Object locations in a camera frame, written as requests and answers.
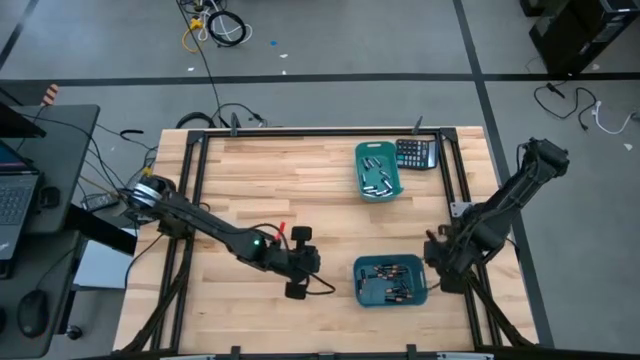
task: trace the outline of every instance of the teal plastic bin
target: teal plastic bin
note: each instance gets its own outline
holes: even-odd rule
[[[408,272],[401,278],[368,278],[371,274],[377,274],[374,266],[385,264],[405,266]],[[362,280],[363,272],[365,277],[367,277],[367,281],[364,284],[361,283],[361,285],[358,285],[358,280]],[[412,254],[359,257],[353,264],[353,279],[356,299],[358,299],[358,303],[364,307],[422,305],[427,301],[427,295],[429,293],[422,260]],[[385,301],[385,298],[389,295],[386,290],[401,286],[400,283],[402,281],[409,287],[413,297],[405,299],[402,302],[394,303]]]
[[[356,146],[355,158],[356,181],[360,197],[362,197],[364,201],[372,203],[388,202],[395,199],[404,191],[400,185],[398,164],[396,163],[396,146],[394,144],[388,141],[360,143]],[[373,165],[369,170],[367,170],[363,162],[365,158],[369,159],[369,163]],[[388,181],[393,187],[392,190],[390,190],[386,196],[370,196],[366,194],[364,190],[366,186],[377,186],[380,190],[386,189],[382,181],[385,175],[383,175],[381,171],[389,175]]]

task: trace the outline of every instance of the black computer case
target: black computer case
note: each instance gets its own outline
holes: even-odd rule
[[[529,32],[549,74],[579,74],[640,13],[640,0],[549,1]]]

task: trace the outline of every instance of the calculator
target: calculator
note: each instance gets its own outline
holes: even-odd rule
[[[435,141],[396,140],[396,162],[401,169],[428,170],[438,164]]]

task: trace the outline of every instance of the black desk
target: black desk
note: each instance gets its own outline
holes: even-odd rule
[[[40,107],[14,107],[14,110],[35,116]],[[96,105],[52,106],[43,109],[40,117],[71,124],[91,134],[98,113]],[[80,245],[86,237],[129,254],[133,254],[135,249],[136,240],[133,236],[71,204],[89,147],[89,138],[69,126],[42,120],[37,125],[47,131],[47,136],[43,139],[27,139],[20,154],[31,159],[34,166],[44,172],[43,186],[55,186],[60,190],[61,204],[55,209],[34,211],[27,223],[29,235],[23,236],[18,244],[12,277],[0,280],[0,306],[7,313],[7,325],[0,334],[2,359],[41,357],[48,351],[53,335],[64,333],[75,294],[71,291],[71,285],[79,264]],[[20,140],[5,142],[15,147]],[[73,255],[60,262],[41,285],[47,292],[49,302],[47,330],[35,339],[24,337],[17,327],[18,302],[71,249],[75,249]]]

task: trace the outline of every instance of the butcher block tabletop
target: butcher block tabletop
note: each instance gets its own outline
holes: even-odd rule
[[[458,127],[458,139],[474,202],[498,188],[482,127]],[[165,130],[154,174],[179,182],[188,130]],[[286,279],[240,263],[215,239],[196,233],[195,252],[182,325],[181,354],[403,352],[472,350],[464,296],[436,288],[421,306],[363,308],[355,298],[353,264],[360,256],[415,254],[422,257],[425,230],[448,224],[440,166],[428,171],[400,169],[404,192],[392,202],[365,203],[359,196],[354,149],[361,142],[432,136],[222,137],[209,142],[202,202],[237,226],[259,223],[313,228],[318,275],[336,287],[327,296],[292,300]],[[193,152],[187,197],[193,193],[200,145]],[[452,150],[445,142],[454,192],[461,201]],[[157,224],[140,231],[136,254],[158,236]],[[131,269],[114,349],[135,336],[158,301],[169,239],[162,238]],[[176,255],[174,274],[181,262]],[[513,245],[487,266],[493,297],[529,340],[536,332]],[[429,285],[438,282],[426,267]],[[326,290],[312,280],[309,291]],[[482,303],[476,299],[485,343],[490,343]],[[168,346],[173,308],[165,318]]]

